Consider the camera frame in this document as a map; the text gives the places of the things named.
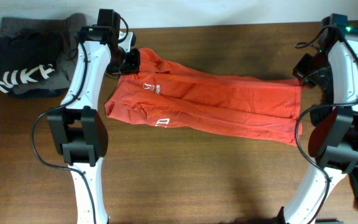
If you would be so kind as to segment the orange red t-shirt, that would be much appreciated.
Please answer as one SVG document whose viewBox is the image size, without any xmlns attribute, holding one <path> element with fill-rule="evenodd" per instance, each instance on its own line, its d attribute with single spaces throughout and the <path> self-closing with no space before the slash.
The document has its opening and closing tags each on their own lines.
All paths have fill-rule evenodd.
<svg viewBox="0 0 358 224">
<path fill-rule="evenodd" d="M 121 76 L 104 107 L 108 118 L 125 123 L 294 145 L 301 86 L 200 72 L 142 48 L 139 72 Z"/>
</svg>

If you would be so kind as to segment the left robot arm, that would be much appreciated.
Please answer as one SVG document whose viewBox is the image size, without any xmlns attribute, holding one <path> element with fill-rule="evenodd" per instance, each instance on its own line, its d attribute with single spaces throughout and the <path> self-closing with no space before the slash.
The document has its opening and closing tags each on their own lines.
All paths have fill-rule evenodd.
<svg viewBox="0 0 358 224">
<path fill-rule="evenodd" d="M 98 113 L 99 93 L 107 71 L 124 75 L 138 71 L 139 51 L 133 32 L 106 26 L 80 30 L 78 60 L 68 92 L 46 113 L 53 143 L 63 157 L 75 189 L 77 223 L 108 223 L 102 188 L 102 164 L 108 131 Z"/>
</svg>

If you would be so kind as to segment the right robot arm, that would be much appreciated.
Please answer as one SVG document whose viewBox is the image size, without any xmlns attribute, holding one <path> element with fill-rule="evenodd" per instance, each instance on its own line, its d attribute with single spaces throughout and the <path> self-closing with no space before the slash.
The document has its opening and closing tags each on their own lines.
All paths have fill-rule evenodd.
<svg viewBox="0 0 358 224">
<path fill-rule="evenodd" d="M 310 114 L 314 125 L 306 151 L 295 140 L 310 166 L 277 223 L 316 223 L 333 188 L 358 168 L 358 28 L 326 24 L 315 41 L 317 54 L 306 54 L 293 74 L 304 85 L 319 86 L 325 100 L 300 115 Z"/>
</svg>

